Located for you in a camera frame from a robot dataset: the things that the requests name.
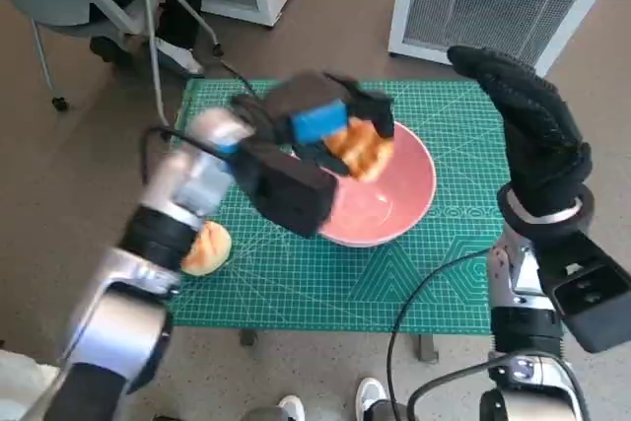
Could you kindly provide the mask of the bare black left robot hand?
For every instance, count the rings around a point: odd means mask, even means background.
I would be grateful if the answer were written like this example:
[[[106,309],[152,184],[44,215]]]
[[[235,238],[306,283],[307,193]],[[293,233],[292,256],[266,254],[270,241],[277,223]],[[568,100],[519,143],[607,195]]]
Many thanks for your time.
[[[295,155],[337,175],[373,181],[394,150],[393,99],[351,78],[306,71],[271,89],[256,126]]]

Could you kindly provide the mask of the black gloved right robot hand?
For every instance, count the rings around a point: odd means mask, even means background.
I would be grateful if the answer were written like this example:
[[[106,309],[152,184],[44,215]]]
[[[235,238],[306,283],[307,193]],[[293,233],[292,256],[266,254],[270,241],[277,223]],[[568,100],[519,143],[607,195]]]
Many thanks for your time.
[[[573,206],[592,171],[592,149],[557,88],[488,48],[455,45],[447,57],[502,115],[511,189],[525,210],[542,217]]]

